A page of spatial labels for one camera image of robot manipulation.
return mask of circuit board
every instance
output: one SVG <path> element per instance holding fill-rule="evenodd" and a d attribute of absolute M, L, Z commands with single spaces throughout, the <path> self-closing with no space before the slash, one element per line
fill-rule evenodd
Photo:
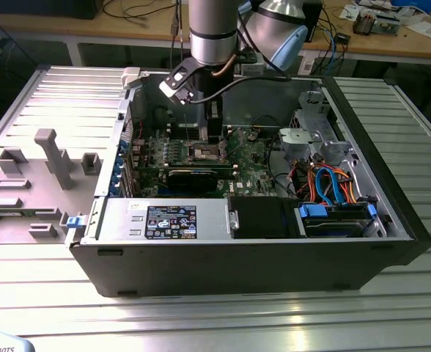
<path fill-rule="evenodd" d="M 236 128 L 228 138 L 209 146 L 198 139 L 172 139 L 161 131 L 154 132 L 141 140 L 139 148 L 134 150 L 136 196 L 275 197 L 274 183 L 265 163 L 267 140 L 257 138 L 258 133 L 250 128 Z M 187 169 L 215 172 L 216 189 L 197 195 L 170 191 L 169 172 Z"/>

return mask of power supply label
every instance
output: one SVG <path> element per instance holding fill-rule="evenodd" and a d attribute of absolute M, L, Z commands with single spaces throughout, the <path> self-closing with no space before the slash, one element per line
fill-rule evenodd
<path fill-rule="evenodd" d="M 147 207 L 145 237 L 149 240 L 196 239 L 196 206 Z"/>

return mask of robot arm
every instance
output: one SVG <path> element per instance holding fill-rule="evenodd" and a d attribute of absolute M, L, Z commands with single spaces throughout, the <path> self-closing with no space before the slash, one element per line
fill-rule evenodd
<path fill-rule="evenodd" d="M 205 105 L 203 120 L 207 125 L 199 127 L 207 131 L 204 139 L 209 143 L 217 143 L 222 130 L 222 97 L 217 93 L 233 87 L 236 62 L 256 62 L 256 55 L 240 55 L 237 20 L 242 3 L 189 0 L 191 57 L 183 60 L 160 84 L 161 91 L 175 103 L 193 100 L 194 93 L 187 83 L 202 93 L 200 102 Z M 289 66 L 307 33 L 302 25 L 305 20 L 302 4 L 303 0 L 267 0 L 257 6 L 258 12 L 249 12 L 249 6 L 244 4 L 243 12 L 248 12 L 246 24 L 242 25 L 247 29 L 243 33 L 245 41 L 278 65 Z"/>

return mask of wooden table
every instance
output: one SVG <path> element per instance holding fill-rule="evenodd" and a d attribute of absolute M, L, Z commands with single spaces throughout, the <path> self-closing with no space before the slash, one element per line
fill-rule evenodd
<path fill-rule="evenodd" d="M 123 0 L 126 7 L 146 4 L 148 0 Z M 338 19 L 340 7 L 349 4 L 348 0 L 325 0 L 326 11 L 331 22 L 351 36 L 346 59 L 407 62 L 431 65 L 431 39 L 402 27 L 397 36 L 372 34 L 361 36 L 353 34 L 352 21 Z M 170 6 L 171 0 L 157 0 L 148 7 L 142 7 L 139 14 Z M 119 0 L 115 0 L 107 10 L 115 15 L 122 15 Z M 28 40 L 59 41 L 67 45 L 71 62 L 83 66 L 79 43 L 97 43 L 114 45 L 169 47 L 172 42 L 170 26 L 174 10 L 167 9 L 147 16 L 144 25 L 132 23 L 122 18 L 112 18 L 101 11 L 92 20 L 73 18 L 55 18 L 33 15 L 0 15 L 0 24 L 14 37 Z M 183 6 L 183 38 L 185 48 L 188 42 L 188 8 Z M 311 43 L 305 43 L 300 55 L 303 57 L 300 74 L 308 74 L 313 60 L 324 55 L 328 42 L 320 30 L 317 30 Z"/>
<path fill-rule="evenodd" d="M 398 35 L 371 34 L 363 36 L 353 33 L 353 22 L 339 18 L 342 8 L 350 4 L 348 0 L 325 0 L 326 12 L 338 32 L 351 36 L 346 59 L 403 62 L 431 65 L 431 38 L 416 33 L 402 26 Z M 301 52 L 303 56 L 299 73 L 308 74 L 313 60 L 323 56 L 321 51 L 328 50 L 328 42 L 323 33 L 317 29 L 311 43 L 305 43 Z"/>

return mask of workbench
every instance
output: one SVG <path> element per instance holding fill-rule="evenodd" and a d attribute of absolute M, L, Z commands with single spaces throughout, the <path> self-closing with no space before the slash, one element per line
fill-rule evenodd
<path fill-rule="evenodd" d="M 147 3 L 147 0 L 127 0 L 125 6 Z M 349 3 L 348 0 L 325 1 L 331 22 L 335 24 L 338 31 L 351 36 L 345 59 L 431 65 L 431 38 L 408 28 L 402 27 L 397 36 L 353 34 L 353 22 L 337 18 L 341 13 L 340 7 Z M 154 4 L 143 7 L 145 10 L 142 12 L 171 4 L 171 0 L 157 0 Z M 112 2 L 107 6 L 107 10 L 110 13 L 122 15 L 119 1 Z M 81 43 L 169 48 L 172 42 L 170 26 L 173 14 L 173 9 L 156 12 L 147 17 L 145 26 L 122 18 L 112 18 L 103 11 L 100 11 L 92 21 L 33 15 L 0 15 L 0 24 L 14 38 L 65 43 L 72 64 L 83 66 L 84 61 L 79 49 Z M 2 31 L 0 31 L 0 37 L 5 37 Z M 186 5 L 183 6 L 183 37 L 185 48 L 189 48 Z M 323 33 L 317 30 L 312 42 L 303 45 L 300 52 L 303 59 L 298 73 L 310 74 L 314 59 L 323 56 L 327 50 L 328 42 Z"/>
<path fill-rule="evenodd" d="M 0 153 L 41 158 L 34 134 L 55 128 L 71 158 L 102 155 L 124 96 L 121 75 L 36 71 L 0 122 Z M 431 234 L 431 125 L 398 87 L 336 81 Z M 90 92 L 94 85 L 102 89 Z M 301 267 L 293 258 L 292 270 Z M 29 339 L 36 352 L 431 351 L 431 249 L 357 291 L 105 298 L 63 243 L 0 244 L 0 331 Z"/>

